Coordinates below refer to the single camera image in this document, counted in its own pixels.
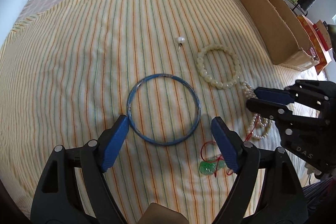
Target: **blue bangle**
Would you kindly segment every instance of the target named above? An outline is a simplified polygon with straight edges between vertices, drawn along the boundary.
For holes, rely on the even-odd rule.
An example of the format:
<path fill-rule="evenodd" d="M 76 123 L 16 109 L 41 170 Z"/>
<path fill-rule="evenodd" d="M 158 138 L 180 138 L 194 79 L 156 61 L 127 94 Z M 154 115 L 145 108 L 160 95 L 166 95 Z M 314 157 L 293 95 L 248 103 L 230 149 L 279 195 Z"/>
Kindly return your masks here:
<path fill-rule="evenodd" d="M 141 134 L 141 132 L 135 126 L 135 123 L 134 123 L 133 118 L 132 118 L 132 113 L 131 113 L 131 103 L 132 103 L 133 97 L 134 97 L 135 93 L 137 92 L 137 90 L 139 89 L 139 87 L 143 83 L 146 83 L 147 81 L 149 81 L 151 79 L 159 78 L 159 77 L 171 78 L 173 80 L 176 80 L 176 81 L 180 82 L 185 87 L 187 87 L 187 89 L 190 91 L 190 93 L 192 94 L 192 96 L 194 98 L 194 102 L 195 102 L 196 110 L 197 110 L 195 121 L 194 121 L 191 129 L 189 130 L 188 134 L 183 136 L 180 139 L 174 140 L 172 142 L 166 142 L 166 143 L 157 142 L 157 141 L 152 140 L 152 139 L 144 136 L 143 134 Z M 185 141 L 187 138 L 189 138 L 194 133 L 194 131 L 195 131 L 200 119 L 201 119 L 201 102 L 198 99 L 198 97 L 197 97 L 195 91 L 193 90 L 193 88 L 186 81 L 184 81 L 183 79 L 181 79 L 180 77 L 177 77 L 175 75 L 169 75 L 169 74 L 166 74 L 166 73 L 159 73 L 159 74 L 149 75 L 149 76 L 145 77 L 144 79 L 140 80 L 133 87 L 133 89 L 131 90 L 131 92 L 129 93 L 128 98 L 127 98 L 127 116 L 128 116 L 128 121 L 129 121 L 129 125 L 131 126 L 131 128 L 135 131 L 135 133 L 140 138 L 144 139 L 146 142 L 149 142 L 153 145 L 161 145 L 161 146 L 177 145 L 178 143 L 181 143 L 181 142 Z"/>

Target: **pearl necklace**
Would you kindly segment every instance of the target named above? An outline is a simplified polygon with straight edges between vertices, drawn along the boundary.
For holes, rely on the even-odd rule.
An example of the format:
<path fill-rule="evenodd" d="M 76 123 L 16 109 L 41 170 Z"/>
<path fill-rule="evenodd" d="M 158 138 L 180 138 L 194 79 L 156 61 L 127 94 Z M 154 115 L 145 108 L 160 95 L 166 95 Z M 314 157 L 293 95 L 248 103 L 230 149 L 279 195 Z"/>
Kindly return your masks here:
<path fill-rule="evenodd" d="M 247 100 L 250 98 L 257 98 L 257 96 L 254 94 L 253 88 L 248 83 L 241 82 L 241 86 L 242 86 L 242 89 L 244 91 L 244 94 Z M 246 133 L 250 134 L 252 132 L 253 138 L 258 139 L 258 140 L 264 139 L 267 137 L 272 124 L 273 124 L 272 120 L 260 118 L 260 116 L 257 113 L 255 113 L 253 115 L 253 118 L 251 120 L 249 127 L 247 128 Z M 258 126 L 266 128 L 264 133 L 261 136 L 253 132 L 253 129 L 256 129 Z"/>
<path fill-rule="evenodd" d="M 233 73 L 233 77 L 231 81 L 228 81 L 226 83 L 216 81 L 215 79 L 212 78 L 211 75 L 208 74 L 207 70 L 204 68 L 204 59 L 203 59 L 204 55 L 206 55 L 208 51 L 214 51 L 214 50 L 217 50 L 217 51 L 222 50 L 226 54 L 230 55 L 231 58 L 233 59 L 233 62 L 235 65 L 235 72 Z M 197 69 L 198 69 L 199 75 L 201 75 L 207 83 L 210 83 L 210 85 L 218 89 L 223 89 L 223 90 L 227 88 L 231 88 L 234 85 L 236 85 L 241 75 L 241 68 L 240 68 L 238 56 L 231 49 L 221 44 L 209 44 L 205 46 L 197 54 Z"/>

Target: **striped cloth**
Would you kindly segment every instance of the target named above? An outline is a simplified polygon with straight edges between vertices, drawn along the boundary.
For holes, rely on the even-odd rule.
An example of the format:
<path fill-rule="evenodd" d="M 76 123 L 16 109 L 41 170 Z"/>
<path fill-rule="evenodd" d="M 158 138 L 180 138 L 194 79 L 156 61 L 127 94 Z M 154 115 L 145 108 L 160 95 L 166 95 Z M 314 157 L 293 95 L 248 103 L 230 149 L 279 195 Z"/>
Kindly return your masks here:
<path fill-rule="evenodd" d="M 186 43 L 177 51 L 176 37 Z M 315 69 L 299 72 L 271 64 L 261 36 L 239 0 L 63 0 L 45 12 L 18 21 L 0 51 L 0 172 L 19 207 L 29 214 L 43 167 L 58 144 L 84 145 L 126 113 L 126 99 L 143 77 L 170 73 L 195 89 L 202 105 L 194 135 L 177 146 L 156 147 L 129 131 L 106 180 L 129 223 L 136 223 L 151 202 L 181 212 L 190 223 L 211 223 L 235 175 L 221 169 L 217 178 L 198 171 L 200 148 L 212 140 L 210 122 L 221 116 L 246 138 L 252 118 L 238 84 L 217 90 L 197 73 L 195 58 L 205 45 L 220 43 L 238 55 L 242 79 L 253 87 L 283 88 L 295 79 L 316 79 Z M 233 63 L 210 52 L 207 70 L 223 82 Z M 316 116 L 293 105 L 294 112 Z M 158 141 L 185 134 L 194 102 L 183 85 L 152 80 L 132 104 L 140 131 Z M 280 145 L 276 129 L 254 142 Z M 206 157 L 219 153 L 211 146 Z M 290 155 L 300 178 L 302 160 Z M 79 171 L 85 210 L 93 214 Z M 260 171 L 246 215 L 254 212 L 262 186 Z"/>

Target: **red cord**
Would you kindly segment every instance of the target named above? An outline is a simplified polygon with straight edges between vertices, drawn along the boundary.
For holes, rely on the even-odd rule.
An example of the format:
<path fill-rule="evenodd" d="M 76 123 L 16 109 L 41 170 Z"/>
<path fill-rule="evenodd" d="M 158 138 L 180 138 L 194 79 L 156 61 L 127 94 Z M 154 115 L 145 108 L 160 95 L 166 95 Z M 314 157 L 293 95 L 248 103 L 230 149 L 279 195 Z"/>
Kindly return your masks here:
<path fill-rule="evenodd" d="M 255 130 L 255 128 L 256 128 L 256 126 L 257 126 L 257 124 L 258 124 L 258 121 L 259 121 L 259 115 L 257 116 L 257 119 L 255 120 L 254 127 L 253 127 L 252 131 L 247 135 L 245 141 L 248 141 L 248 140 L 251 138 L 251 136 L 252 136 L 252 134 L 253 134 L 253 130 Z M 208 143 L 216 144 L 216 142 L 214 142 L 214 141 L 209 141 L 209 142 L 204 143 L 203 146 L 202 146 L 202 148 L 201 148 L 201 158 L 202 158 L 203 161 L 208 162 L 208 163 L 214 163 L 214 162 L 217 162 L 217 164 L 216 164 L 216 170 L 215 170 L 215 173 L 214 173 L 214 176 L 216 177 L 216 176 L 217 176 L 217 170 L 218 170 L 218 164 L 219 164 L 219 161 L 220 161 L 220 160 L 225 160 L 225 159 L 224 159 L 224 157 L 223 157 L 222 155 L 220 155 L 216 160 L 206 160 L 206 159 L 203 157 L 202 152 L 203 152 L 204 147 L 205 147 Z M 233 170 L 229 169 L 229 170 L 226 172 L 226 174 L 227 174 L 228 176 L 232 175 L 232 174 L 233 174 Z"/>

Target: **blue gripper pad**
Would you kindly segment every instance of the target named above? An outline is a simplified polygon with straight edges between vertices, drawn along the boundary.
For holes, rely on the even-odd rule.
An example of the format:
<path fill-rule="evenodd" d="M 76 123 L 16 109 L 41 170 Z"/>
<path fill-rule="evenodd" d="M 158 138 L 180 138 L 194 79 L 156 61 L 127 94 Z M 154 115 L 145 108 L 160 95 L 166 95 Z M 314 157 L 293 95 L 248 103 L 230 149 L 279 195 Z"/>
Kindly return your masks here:
<path fill-rule="evenodd" d="M 238 134 L 230 131 L 221 117 L 212 119 L 211 133 L 224 157 L 227 167 L 238 173 L 240 170 L 238 156 L 242 153 L 241 144 L 243 143 Z"/>
<path fill-rule="evenodd" d="M 295 102 L 291 94 L 286 90 L 267 89 L 258 87 L 254 90 L 254 94 L 258 99 L 278 103 L 282 105 L 288 105 Z"/>
<path fill-rule="evenodd" d="M 112 128 L 104 130 L 100 135 L 98 164 L 103 172 L 112 167 L 128 133 L 128 117 L 120 115 Z"/>

